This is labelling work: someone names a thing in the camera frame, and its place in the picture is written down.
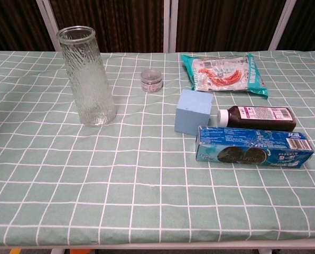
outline oreo cookie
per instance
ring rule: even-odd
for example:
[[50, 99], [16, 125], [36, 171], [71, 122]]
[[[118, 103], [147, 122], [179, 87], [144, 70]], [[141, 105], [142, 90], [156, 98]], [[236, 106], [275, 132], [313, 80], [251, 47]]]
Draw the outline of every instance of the oreo cookie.
[[245, 151], [241, 163], [259, 165], [267, 160], [267, 154], [265, 151], [258, 147], [251, 147]]
[[221, 162], [236, 163], [243, 158], [243, 151], [240, 147], [226, 147], [217, 156]]

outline jar lid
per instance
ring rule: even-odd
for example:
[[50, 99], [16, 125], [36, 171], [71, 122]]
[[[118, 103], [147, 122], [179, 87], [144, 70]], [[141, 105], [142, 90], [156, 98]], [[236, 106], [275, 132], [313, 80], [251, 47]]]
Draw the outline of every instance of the jar lid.
[[217, 126], [218, 127], [227, 127], [229, 120], [228, 110], [219, 110], [217, 112]]
[[148, 69], [141, 72], [141, 81], [147, 84], [154, 84], [160, 82], [162, 79], [161, 72], [154, 69]]

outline floor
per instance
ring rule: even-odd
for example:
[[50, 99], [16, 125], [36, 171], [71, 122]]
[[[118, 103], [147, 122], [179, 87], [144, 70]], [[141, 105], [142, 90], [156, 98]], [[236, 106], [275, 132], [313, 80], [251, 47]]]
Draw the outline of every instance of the floor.
[[[0, 250], [9, 254], [10, 250]], [[51, 250], [22, 250], [20, 254], [50, 254]], [[281, 250], [280, 254], [315, 254], [315, 250]], [[258, 254], [257, 250], [99, 250], [92, 254]]]

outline glass vase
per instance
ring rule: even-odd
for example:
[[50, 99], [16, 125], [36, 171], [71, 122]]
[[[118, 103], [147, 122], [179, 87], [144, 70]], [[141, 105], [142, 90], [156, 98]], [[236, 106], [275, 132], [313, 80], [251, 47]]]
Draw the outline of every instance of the glass vase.
[[57, 33], [82, 124], [102, 126], [116, 116], [93, 28], [72, 26]]

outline oreo box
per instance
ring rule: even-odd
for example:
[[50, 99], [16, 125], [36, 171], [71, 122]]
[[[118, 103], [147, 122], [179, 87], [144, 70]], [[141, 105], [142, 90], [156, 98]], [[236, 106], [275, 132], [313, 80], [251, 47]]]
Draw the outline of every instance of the oreo box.
[[314, 151], [300, 132], [199, 127], [196, 160], [299, 168]]

